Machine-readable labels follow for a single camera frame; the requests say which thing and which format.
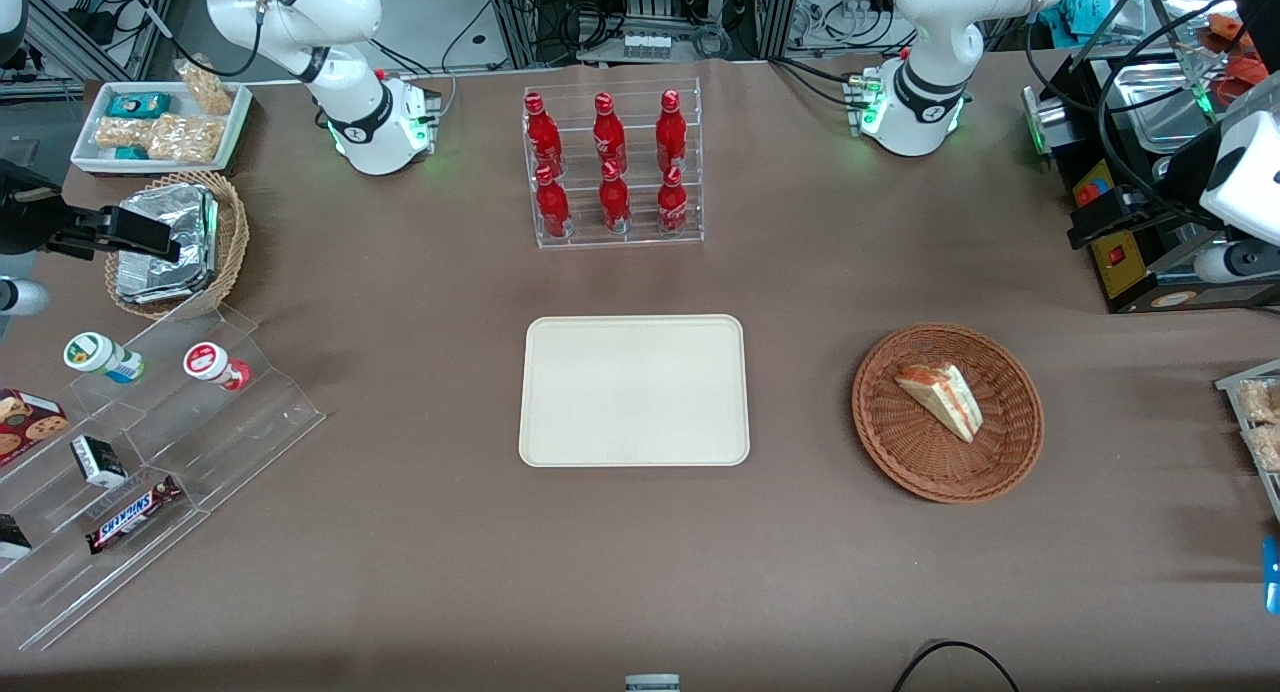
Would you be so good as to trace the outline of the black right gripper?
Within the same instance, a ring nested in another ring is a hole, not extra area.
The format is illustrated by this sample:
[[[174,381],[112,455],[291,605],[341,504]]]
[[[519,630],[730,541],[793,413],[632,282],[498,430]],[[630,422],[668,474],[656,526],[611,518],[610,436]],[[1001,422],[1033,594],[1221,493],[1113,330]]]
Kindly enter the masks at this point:
[[[91,262],[97,253],[136,253],[178,263],[169,224],[129,208],[100,208],[100,238],[93,215],[84,223],[67,214],[61,187],[29,169],[1,160],[1,255],[46,253]]]

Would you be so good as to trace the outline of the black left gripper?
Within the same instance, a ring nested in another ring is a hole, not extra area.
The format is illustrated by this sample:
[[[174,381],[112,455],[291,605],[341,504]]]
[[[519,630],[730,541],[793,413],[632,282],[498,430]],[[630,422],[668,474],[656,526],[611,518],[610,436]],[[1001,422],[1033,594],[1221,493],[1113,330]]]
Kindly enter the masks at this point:
[[[1085,210],[1073,210],[1068,240],[1071,249],[1083,249],[1098,238],[1112,235],[1128,228],[1156,226],[1158,223],[1179,221],[1201,224],[1204,228],[1224,228],[1219,215],[1208,212],[1201,203],[1211,173],[1219,159],[1222,128],[1210,127],[1183,145],[1167,159],[1164,177],[1155,178],[1151,168],[1129,165],[1130,187],[1117,187],[1094,194]]]

